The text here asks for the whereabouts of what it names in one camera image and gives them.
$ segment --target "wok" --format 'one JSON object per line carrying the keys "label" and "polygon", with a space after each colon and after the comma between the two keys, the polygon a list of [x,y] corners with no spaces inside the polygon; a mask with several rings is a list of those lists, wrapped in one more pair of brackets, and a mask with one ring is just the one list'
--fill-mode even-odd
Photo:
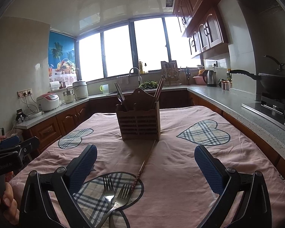
{"label": "wok", "polygon": [[278,60],[272,56],[265,55],[274,60],[279,68],[272,73],[259,73],[258,75],[251,74],[245,70],[230,70],[231,74],[245,74],[250,78],[260,81],[264,89],[275,98],[285,98],[285,70],[283,69],[284,63],[279,63]]}

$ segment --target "gray countertop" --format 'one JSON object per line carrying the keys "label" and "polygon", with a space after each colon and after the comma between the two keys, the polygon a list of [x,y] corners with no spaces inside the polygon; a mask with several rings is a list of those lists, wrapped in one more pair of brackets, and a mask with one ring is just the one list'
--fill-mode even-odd
{"label": "gray countertop", "polygon": [[[207,100],[213,105],[217,106],[227,114],[231,115],[239,122],[250,128],[254,133],[266,141],[273,149],[275,149],[285,159],[285,131],[279,128],[269,120],[251,112],[250,110],[241,106],[242,103],[254,103],[253,99],[240,96],[237,93],[222,90],[219,87],[207,87],[199,85],[191,86],[172,86],[164,87],[163,91],[172,90],[188,90],[189,92]],[[24,121],[17,124],[17,128],[28,129],[32,126],[55,116],[63,111],[73,108],[79,104],[83,104],[92,99],[101,99],[106,97],[114,97],[117,94],[105,95],[96,94],[90,95],[85,99],[77,100],[70,104],[62,104],[53,111],[46,112],[39,117],[32,120]]]}

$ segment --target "fork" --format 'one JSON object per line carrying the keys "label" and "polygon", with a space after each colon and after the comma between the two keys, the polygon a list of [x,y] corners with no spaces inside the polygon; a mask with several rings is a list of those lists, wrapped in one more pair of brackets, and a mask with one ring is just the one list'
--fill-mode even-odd
{"label": "fork", "polygon": [[[111,180],[111,176],[102,177],[104,182],[104,197],[108,201],[108,209],[112,208],[111,200],[114,198],[114,188]],[[114,220],[112,215],[109,216],[109,228],[115,228]]]}
{"label": "fork", "polygon": [[131,196],[131,185],[124,184],[115,200],[114,206],[105,214],[105,216],[101,219],[101,221],[98,223],[98,225],[95,228],[101,228],[102,225],[107,220],[107,218],[114,210],[121,208],[128,203],[128,201],[130,200],[130,196]]}

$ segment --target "blue gripper pad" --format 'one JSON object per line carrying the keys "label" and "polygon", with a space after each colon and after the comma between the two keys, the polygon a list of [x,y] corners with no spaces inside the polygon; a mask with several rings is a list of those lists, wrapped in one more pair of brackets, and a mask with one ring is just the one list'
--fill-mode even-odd
{"label": "blue gripper pad", "polygon": [[16,146],[20,143],[18,136],[13,136],[11,138],[5,139],[0,143],[0,149],[8,149],[10,147]]}
{"label": "blue gripper pad", "polygon": [[214,158],[204,146],[197,146],[194,158],[214,193],[221,195],[227,185],[229,176],[225,166]]}
{"label": "blue gripper pad", "polygon": [[89,144],[77,158],[73,158],[68,164],[63,179],[70,194],[79,192],[96,159],[97,148]]}

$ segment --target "stainless steel kettle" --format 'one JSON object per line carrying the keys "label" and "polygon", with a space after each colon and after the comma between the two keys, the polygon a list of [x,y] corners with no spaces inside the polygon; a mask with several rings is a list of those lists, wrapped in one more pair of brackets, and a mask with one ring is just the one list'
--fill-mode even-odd
{"label": "stainless steel kettle", "polygon": [[213,70],[205,70],[202,76],[207,87],[216,87],[216,76]]}

